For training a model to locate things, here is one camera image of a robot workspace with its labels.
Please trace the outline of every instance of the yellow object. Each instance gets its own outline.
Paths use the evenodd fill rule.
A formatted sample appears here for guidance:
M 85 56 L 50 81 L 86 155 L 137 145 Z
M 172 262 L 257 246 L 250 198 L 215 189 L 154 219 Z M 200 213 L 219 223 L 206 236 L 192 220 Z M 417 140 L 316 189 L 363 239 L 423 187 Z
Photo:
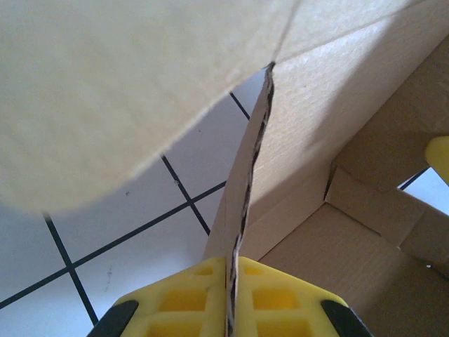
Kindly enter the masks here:
M 211 258 L 120 298 L 139 305 L 121 337 L 225 335 L 225 258 Z M 322 300 L 338 296 L 248 258 L 239 258 L 236 337 L 338 337 Z
M 449 136 L 432 139 L 426 147 L 426 160 L 449 185 Z
M 249 258 L 239 258 L 236 337 L 338 337 L 321 307 L 338 296 Z
M 224 336 L 225 270 L 225 258 L 210 258 L 120 298 L 139 303 L 121 337 Z

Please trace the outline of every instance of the cardboard panel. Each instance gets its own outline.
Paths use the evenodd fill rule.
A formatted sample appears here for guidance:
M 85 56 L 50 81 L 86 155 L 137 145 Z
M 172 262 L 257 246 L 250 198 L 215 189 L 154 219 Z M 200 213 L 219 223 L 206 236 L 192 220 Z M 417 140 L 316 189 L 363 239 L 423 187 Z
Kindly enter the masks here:
M 225 209 L 226 198 L 225 193 L 218 205 L 217 215 L 215 216 L 215 222 L 213 223 L 212 230 L 210 231 L 208 242 L 203 253 L 203 260 L 208 258 L 214 258 L 217 256 L 225 256 Z
M 402 243 L 401 249 L 449 277 L 445 267 L 449 261 L 449 217 L 427 208 Z
M 448 5 L 441 10 L 449 16 Z M 424 169 L 427 143 L 449 133 L 448 75 L 446 38 L 341 151 L 336 163 L 381 191 L 395 189 Z
M 276 65 L 253 221 L 329 163 L 438 45 L 447 7 L 425 1 Z
M 2 1 L 2 201 L 53 212 L 134 178 L 270 63 L 293 2 Z
M 419 2 L 301 0 L 276 61 L 282 62 L 326 44 Z
M 428 208 L 399 190 L 380 193 L 337 167 L 326 201 L 399 246 Z
M 259 260 L 315 212 L 324 202 L 328 176 L 329 167 L 320 168 L 263 217 L 250 223 L 240 255 Z
M 408 194 L 381 193 L 337 167 L 326 201 L 379 233 L 394 246 L 444 272 L 449 216 Z
M 448 334 L 448 280 L 330 204 L 261 262 L 343 297 L 375 336 Z

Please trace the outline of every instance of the black rubber pad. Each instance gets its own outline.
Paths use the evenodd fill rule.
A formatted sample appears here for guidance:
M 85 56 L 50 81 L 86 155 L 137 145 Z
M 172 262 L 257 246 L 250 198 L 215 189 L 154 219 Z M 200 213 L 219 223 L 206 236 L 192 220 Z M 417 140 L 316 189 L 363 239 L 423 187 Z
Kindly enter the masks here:
M 373 337 L 366 325 L 351 308 L 333 300 L 321 301 L 321 307 L 329 317 L 340 337 Z
M 110 308 L 87 337 L 120 337 L 138 306 L 136 300 L 128 300 Z

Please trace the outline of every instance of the brown cardboard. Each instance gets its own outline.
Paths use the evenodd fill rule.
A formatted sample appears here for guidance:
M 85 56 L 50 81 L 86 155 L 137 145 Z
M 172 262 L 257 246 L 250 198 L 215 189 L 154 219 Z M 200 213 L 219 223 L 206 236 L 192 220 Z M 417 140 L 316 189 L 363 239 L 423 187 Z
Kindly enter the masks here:
M 437 82 L 443 90 L 428 97 L 430 103 L 424 99 L 428 93 L 409 94 L 412 101 L 424 99 L 423 108 L 436 98 L 435 106 L 446 113 L 441 105 L 446 73 L 417 71 L 407 78 L 422 61 L 421 68 L 432 68 L 444 59 L 442 53 L 449 55 L 438 48 L 438 56 L 424 60 L 448 33 L 447 14 L 445 3 L 424 1 L 274 68 L 272 117 L 256 165 L 252 222 L 241 254 L 259 258 L 267 252 L 261 262 L 343 297 L 376 336 L 449 332 L 449 281 L 444 277 L 449 275 L 448 217 L 396 188 L 379 191 L 346 171 L 354 167 L 358 173 L 358 163 L 373 155 L 376 142 L 388 143 L 376 135 L 350 140 L 362 137 L 360 128 L 377 118 L 376 111 L 382 113 L 383 103 L 396 89 L 403 90 L 403 82 L 405 87 L 410 81 Z M 435 30 L 424 37 L 424 26 Z M 261 109 L 256 108 L 256 116 Z M 403 109 L 401 116 L 405 121 L 417 118 L 413 110 Z M 401 116 L 391 122 L 400 124 Z M 397 152 L 399 145 L 392 142 Z M 346 153 L 349 146 L 356 151 Z M 342 149 L 347 158 L 334 160 L 326 194 L 325 172 Z M 244 152 L 248 156 L 250 150 L 242 150 L 242 156 Z M 379 166 L 381 161 L 371 163 L 371 170 Z M 233 170 L 244 172 L 246 167 L 236 161 Z M 228 184 L 243 183 L 242 176 L 234 177 Z M 206 255 L 218 252 L 214 242 L 220 238 L 221 247 L 230 245 L 223 230 L 231 226 L 222 224 L 229 221 L 231 195 L 226 192 L 222 200 Z
M 334 159 L 449 33 L 448 16 L 446 1 L 423 1 L 276 64 L 252 222 Z
M 260 261 L 343 297 L 375 336 L 448 335 L 448 280 L 330 204 Z
M 443 274 L 449 256 L 449 216 L 394 190 L 381 193 L 340 167 L 326 201 L 376 231 L 393 246 L 432 265 Z
M 338 155 L 353 177 L 394 190 L 427 167 L 424 150 L 449 133 L 449 39 L 423 62 Z
M 245 192 L 248 185 L 248 172 L 253 169 L 253 149 L 268 109 L 268 99 L 271 86 L 268 76 L 271 76 L 271 68 L 267 70 L 270 74 L 265 75 L 265 82 L 255 104 L 254 112 L 246 129 L 240 148 L 237 152 L 234 164 L 229 174 L 226 187 L 223 192 L 218 214 L 215 218 L 213 228 L 206 246 L 205 257 L 226 256 L 229 262 L 232 259 L 237 235 L 241 231 L 242 210 Z
M 257 220 L 328 164 L 449 30 L 446 0 L 97 2 L 0 5 L 3 202 L 60 211 L 104 196 L 275 60 L 279 111 L 315 123 L 292 134 L 298 148 L 273 146 L 287 155 L 272 182 L 272 163 L 260 168 Z
M 267 66 L 296 0 L 0 2 L 0 197 L 34 212 L 137 177 Z

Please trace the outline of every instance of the cardboard flap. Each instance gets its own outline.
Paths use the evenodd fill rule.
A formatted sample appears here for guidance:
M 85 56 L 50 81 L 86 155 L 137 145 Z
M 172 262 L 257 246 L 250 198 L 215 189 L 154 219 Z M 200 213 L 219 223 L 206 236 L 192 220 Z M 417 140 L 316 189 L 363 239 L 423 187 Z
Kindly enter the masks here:
M 0 1 L 2 202 L 52 213 L 135 178 L 273 59 L 295 2 Z
M 344 144 L 444 39 L 449 30 L 445 11 L 444 1 L 424 1 L 276 64 L 272 115 L 251 192 L 250 223 L 254 226 L 249 227 L 251 241 L 244 242 L 243 248 L 255 247 L 256 242 L 260 245 L 254 250 L 248 248 L 249 256 L 268 252 L 296 226 L 292 220 L 286 221 L 282 230 L 269 226 L 282 219 L 276 215 L 277 210 L 287 209 L 286 205 L 293 203 L 291 196 L 313 198 L 304 203 L 307 211 L 297 212 L 301 220 L 321 205 L 318 192 L 306 193 L 301 186 L 329 166 Z M 222 255 L 226 245 L 234 244 L 235 236 L 228 235 L 225 228 L 233 221 L 226 214 L 243 197 L 247 164 L 241 162 L 250 157 L 248 141 L 255 136 L 265 103 L 259 104 L 234 162 L 205 257 L 212 252 Z M 322 180 L 317 188 L 322 188 Z M 385 233 L 396 244 L 405 239 L 412 229 L 410 223 L 417 220 L 406 210 L 403 214 L 411 220 L 402 220 L 400 230 Z M 262 238 L 265 234 L 272 237 Z
M 433 137 L 449 134 L 448 99 L 446 37 L 351 139 L 335 162 L 380 191 L 396 189 L 427 166 L 427 143 Z
M 401 249 L 449 277 L 445 267 L 449 261 L 449 217 L 427 207 Z
M 375 336 L 448 335 L 448 280 L 330 204 L 260 262 L 343 297 Z
M 326 201 L 436 269 L 448 259 L 449 217 L 400 190 L 378 192 L 337 167 Z

